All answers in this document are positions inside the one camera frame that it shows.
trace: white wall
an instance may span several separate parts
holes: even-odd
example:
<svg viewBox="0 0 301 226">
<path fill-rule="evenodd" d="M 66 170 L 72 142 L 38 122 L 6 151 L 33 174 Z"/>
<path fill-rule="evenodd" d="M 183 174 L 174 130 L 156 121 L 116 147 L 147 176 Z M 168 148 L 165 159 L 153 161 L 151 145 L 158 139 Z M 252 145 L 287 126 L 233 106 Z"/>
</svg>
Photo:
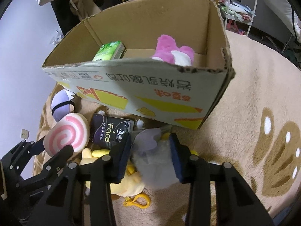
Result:
<svg viewBox="0 0 301 226">
<path fill-rule="evenodd" d="M 36 141 L 40 115 L 55 82 L 42 69 L 59 29 L 50 4 L 13 0 L 0 20 L 0 157 L 22 139 L 21 129 Z M 33 161 L 22 173 L 32 176 Z"/>
</svg>

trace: white spot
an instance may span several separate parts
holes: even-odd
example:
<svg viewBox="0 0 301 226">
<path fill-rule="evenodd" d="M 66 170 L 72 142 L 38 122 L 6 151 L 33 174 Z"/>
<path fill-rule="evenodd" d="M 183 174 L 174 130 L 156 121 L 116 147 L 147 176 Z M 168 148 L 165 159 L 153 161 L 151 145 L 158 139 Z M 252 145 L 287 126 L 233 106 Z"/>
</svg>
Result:
<svg viewBox="0 0 301 226">
<path fill-rule="evenodd" d="M 266 117 L 265 119 L 264 119 L 264 133 L 265 134 L 269 134 L 270 133 L 270 131 L 271 131 L 271 119 L 270 119 L 270 117 Z"/>
<path fill-rule="evenodd" d="M 290 141 L 290 132 L 286 133 L 285 141 L 286 141 L 286 143 L 288 143 Z"/>
<path fill-rule="evenodd" d="M 293 171 L 293 179 L 295 178 L 295 176 L 297 175 L 297 171 L 298 171 L 298 167 L 295 167 L 294 171 Z"/>
<path fill-rule="evenodd" d="M 163 59 L 159 58 L 159 57 L 152 57 L 152 59 L 154 60 L 159 60 L 159 61 L 163 61 Z"/>
<path fill-rule="evenodd" d="M 211 163 L 211 164 L 215 164 L 215 165 L 220 165 L 218 162 L 216 162 L 216 161 L 209 161 L 209 163 Z"/>
<path fill-rule="evenodd" d="M 105 113 L 104 111 L 100 110 L 100 111 L 98 112 L 98 114 L 100 114 L 100 115 L 105 115 L 106 113 Z"/>
<path fill-rule="evenodd" d="M 74 99 L 75 93 L 73 93 L 73 92 L 71 92 L 67 89 L 63 89 L 63 90 L 67 93 L 67 96 L 68 96 L 69 100 Z"/>
<path fill-rule="evenodd" d="M 185 222 L 185 221 L 186 221 L 186 215 L 187 215 L 187 213 L 185 213 L 185 214 L 182 216 L 182 220 L 183 220 L 183 222 Z"/>
<path fill-rule="evenodd" d="M 137 129 L 143 129 L 143 125 L 144 125 L 143 120 L 138 119 L 136 123 Z"/>
<path fill-rule="evenodd" d="M 90 194 L 90 189 L 89 188 L 86 188 L 85 194 L 86 194 L 86 196 L 89 196 L 89 194 Z"/>
</svg>

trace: blue gripper pad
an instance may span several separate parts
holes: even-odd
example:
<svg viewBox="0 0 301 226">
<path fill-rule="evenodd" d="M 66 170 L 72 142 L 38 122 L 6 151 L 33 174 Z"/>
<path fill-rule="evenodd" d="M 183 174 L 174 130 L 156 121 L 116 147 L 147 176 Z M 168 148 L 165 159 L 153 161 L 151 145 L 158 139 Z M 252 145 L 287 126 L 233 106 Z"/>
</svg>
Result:
<svg viewBox="0 0 301 226">
<path fill-rule="evenodd" d="M 180 144 L 175 133 L 170 134 L 169 142 L 177 179 L 181 183 L 191 182 L 191 168 L 188 164 L 189 156 L 191 155 L 189 148 Z"/>
<path fill-rule="evenodd" d="M 109 155 L 113 158 L 113 164 L 106 170 L 110 183 L 120 183 L 124 178 L 126 166 L 130 158 L 131 135 L 123 135 L 122 141 L 111 148 Z"/>
</svg>

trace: pink swirl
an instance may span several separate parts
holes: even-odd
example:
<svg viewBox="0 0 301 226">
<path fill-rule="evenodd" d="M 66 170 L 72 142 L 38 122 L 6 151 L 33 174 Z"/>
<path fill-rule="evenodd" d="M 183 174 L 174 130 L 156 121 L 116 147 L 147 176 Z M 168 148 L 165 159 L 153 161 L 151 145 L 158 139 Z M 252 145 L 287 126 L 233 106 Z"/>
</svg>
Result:
<svg viewBox="0 0 301 226">
<path fill-rule="evenodd" d="M 52 155 L 56 154 L 55 147 L 58 147 L 60 150 L 65 147 L 66 145 L 72 145 L 73 149 L 78 148 L 82 145 L 83 139 L 84 139 L 84 127 L 82 123 L 73 116 L 66 116 L 66 121 L 72 122 L 75 126 L 78 127 L 78 132 L 75 130 L 73 125 L 62 125 L 54 130 L 54 132 L 51 133 L 51 136 L 49 137 L 49 151 L 52 153 Z M 60 134 L 64 130 L 69 130 L 71 135 L 67 134 Z M 79 135 L 78 141 L 74 143 L 76 139 L 76 134 Z M 62 140 L 67 138 L 68 140 L 65 143 L 62 143 Z"/>
</svg>

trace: yellow keychain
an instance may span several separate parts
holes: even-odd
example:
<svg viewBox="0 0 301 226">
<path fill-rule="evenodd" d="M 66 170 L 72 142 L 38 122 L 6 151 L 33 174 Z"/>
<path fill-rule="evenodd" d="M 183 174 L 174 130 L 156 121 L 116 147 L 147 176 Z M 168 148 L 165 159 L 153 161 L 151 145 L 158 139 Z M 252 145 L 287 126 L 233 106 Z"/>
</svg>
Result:
<svg viewBox="0 0 301 226">
<path fill-rule="evenodd" d="M 136 202 L 136 200 L 138 199 L 138 198 L 144 198 L 145 200 L 146 200 L 146 205 L 142 205 L 142 204 L 140 204 L 140 203 L 138 203 L 138 202 Z M 125 199 L 125 201 L 123 202 L 123 205 L 124 206 L 131 206 L 131 205 L 134 205 L 134 206 L 137 206 L 137 207 L 139 207 L 139 208 L 141 208 L 141 209 L 146 209 L 146 208 L 148 208 L 149 206 L 150 206 L 150 204 L 151 204 L 151 199 L 150 199 L 150 197 L 147 195 L 147 194 L 144 194 L 144 193 L 140 193 L 140 194 L 137 194 L 136 196 L 135 196 L 135 198 L 134 199 L 131 199 L 130 197 L 124 197 L 124 199 Z"/>
</svg>

